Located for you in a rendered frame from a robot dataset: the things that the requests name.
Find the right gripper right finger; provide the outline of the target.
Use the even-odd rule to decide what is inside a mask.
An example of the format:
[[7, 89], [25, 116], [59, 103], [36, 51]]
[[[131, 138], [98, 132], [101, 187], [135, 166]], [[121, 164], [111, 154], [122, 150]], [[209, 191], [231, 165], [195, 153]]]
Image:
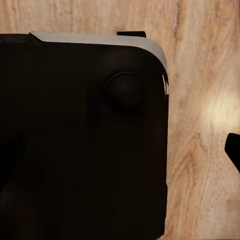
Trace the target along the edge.
[[240, 172], [240, 134], [229, 133], [224, 149]]

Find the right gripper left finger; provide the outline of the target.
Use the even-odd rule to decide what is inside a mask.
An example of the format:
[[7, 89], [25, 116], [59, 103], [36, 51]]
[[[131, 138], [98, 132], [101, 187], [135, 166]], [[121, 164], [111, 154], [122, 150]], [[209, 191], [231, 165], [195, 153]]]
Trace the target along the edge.
[[0, 192], [26, 151], [21, 133], [0, 138]]

